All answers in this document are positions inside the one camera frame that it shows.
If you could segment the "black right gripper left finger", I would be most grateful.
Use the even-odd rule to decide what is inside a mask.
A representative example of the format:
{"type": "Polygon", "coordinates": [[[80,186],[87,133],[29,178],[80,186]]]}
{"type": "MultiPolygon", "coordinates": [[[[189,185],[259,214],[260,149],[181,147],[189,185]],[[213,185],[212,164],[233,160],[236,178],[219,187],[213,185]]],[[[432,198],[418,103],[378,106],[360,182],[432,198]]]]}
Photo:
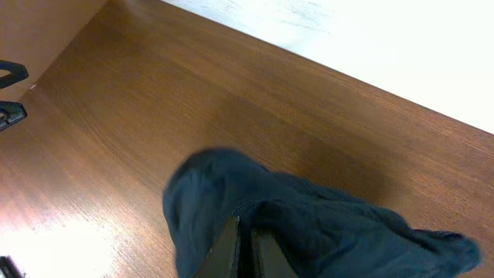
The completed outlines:
{"type": "Polygon", "coordinates": [[[194,278],[236,278],[241,238],[239,218],[230,217],[209,250],[194,278]]]}

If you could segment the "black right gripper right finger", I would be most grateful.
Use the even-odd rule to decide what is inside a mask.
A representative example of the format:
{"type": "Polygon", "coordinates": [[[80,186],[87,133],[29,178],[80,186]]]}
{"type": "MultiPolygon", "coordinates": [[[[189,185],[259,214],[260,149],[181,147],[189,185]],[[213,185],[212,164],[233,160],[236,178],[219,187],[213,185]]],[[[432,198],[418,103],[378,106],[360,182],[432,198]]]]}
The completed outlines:
{"type": "Polygon", "coordinates": [[[255,229],[251,240],[254,277],[298,278],[271,232],[255,229]]]}

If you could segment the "dark blue shorts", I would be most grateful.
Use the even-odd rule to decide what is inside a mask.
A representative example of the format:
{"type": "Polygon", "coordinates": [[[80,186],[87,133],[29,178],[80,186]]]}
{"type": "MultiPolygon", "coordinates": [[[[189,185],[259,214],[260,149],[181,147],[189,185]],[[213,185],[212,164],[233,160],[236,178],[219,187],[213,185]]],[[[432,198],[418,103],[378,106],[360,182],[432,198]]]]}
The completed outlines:
{"type": "Polygon", "coordinates": [[[455,277],[475,269],[476,242],[413,229],[397,213],[306,179],[212,148],[172,175],[163,210],[181,277],[196,274],[225,222],[239,223],[239,272],[253,273],[253,239],[268,232],[301,277],[455,277]]]}

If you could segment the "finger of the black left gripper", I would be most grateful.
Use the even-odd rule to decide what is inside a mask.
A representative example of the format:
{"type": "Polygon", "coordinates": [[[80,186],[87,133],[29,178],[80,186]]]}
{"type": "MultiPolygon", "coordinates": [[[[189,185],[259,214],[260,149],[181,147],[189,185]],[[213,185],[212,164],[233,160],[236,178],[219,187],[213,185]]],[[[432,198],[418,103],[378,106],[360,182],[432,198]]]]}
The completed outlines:
{"type": "Polygon", "coordinates": [[[28,116],[24,106],[19,102],[2,101],[0,111],[1,131],[4,131],[7,128],[17,124],[28,116]]]}
{"type": "Polygon", "coordinates": [[[2,60],[1,70],[7,71],[8,74],[1,77],[0,87],[5,89],[12,84],[26,80],[29,77],[29,73],[26,67],[20,63],[14,63],[2,60]]]}

